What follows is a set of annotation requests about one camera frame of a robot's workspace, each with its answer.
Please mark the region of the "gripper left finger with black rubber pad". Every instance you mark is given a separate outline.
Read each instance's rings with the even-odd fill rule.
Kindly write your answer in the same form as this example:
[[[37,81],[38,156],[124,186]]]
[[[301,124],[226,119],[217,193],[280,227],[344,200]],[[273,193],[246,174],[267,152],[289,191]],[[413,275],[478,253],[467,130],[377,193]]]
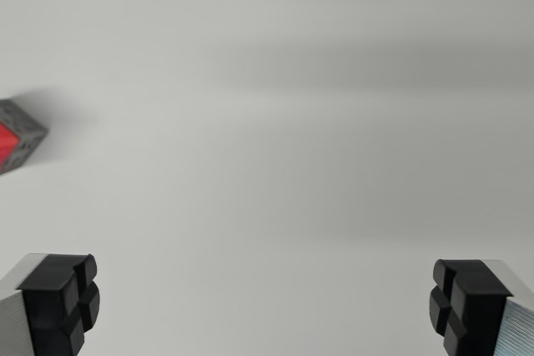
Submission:
[[[74,356],[96,324],[91,254],[29,253],[1,278],[1,354]]]

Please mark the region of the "gripper right finger with black rubber pad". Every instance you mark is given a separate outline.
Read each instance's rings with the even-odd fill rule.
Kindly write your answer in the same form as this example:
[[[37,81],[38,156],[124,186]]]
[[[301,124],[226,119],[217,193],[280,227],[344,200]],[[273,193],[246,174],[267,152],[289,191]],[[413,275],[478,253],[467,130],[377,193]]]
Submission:
[[[501,260],[438,259],[429,298],[449,355],[532,355],[533,290]]]

